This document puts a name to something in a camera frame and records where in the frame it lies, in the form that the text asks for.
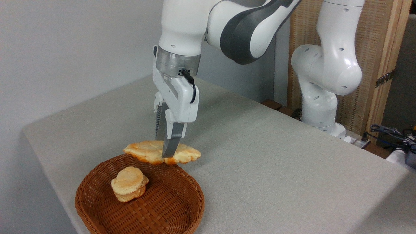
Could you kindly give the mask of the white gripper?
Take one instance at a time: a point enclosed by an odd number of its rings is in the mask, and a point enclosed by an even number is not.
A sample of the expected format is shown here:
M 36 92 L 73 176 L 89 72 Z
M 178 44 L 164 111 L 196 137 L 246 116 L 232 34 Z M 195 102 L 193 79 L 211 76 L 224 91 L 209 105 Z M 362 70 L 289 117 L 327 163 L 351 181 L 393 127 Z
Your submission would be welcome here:
M 196 120 L 199 106 L 199 89 L 186 79 L 195 78 L 199 68 L 199 55 L 188 56 L 168 52 L 154 46 L 153 82 L 155 94 L 155 139 L 164 141 L 162 158 L 173 157 L 187 124 Z

